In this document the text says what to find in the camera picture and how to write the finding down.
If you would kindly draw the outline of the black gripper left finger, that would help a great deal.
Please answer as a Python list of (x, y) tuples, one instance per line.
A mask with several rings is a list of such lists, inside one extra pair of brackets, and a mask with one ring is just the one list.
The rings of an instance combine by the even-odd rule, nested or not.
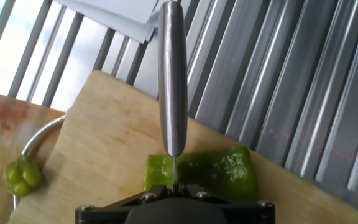
[(135, 194), (105, 207), (82, 205), (75, 210), (75, 224), (124, 223), (133, 208), (174, 196), (166, 185), (155, 185), (151, 189)]

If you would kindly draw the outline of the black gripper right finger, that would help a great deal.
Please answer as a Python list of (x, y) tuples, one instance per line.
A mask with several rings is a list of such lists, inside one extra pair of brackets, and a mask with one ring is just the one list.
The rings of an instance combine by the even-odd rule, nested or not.
[(243, 202), (198, 184), (176, 184), (180, 223), (274, 223), (275, 205), (265, 200)]

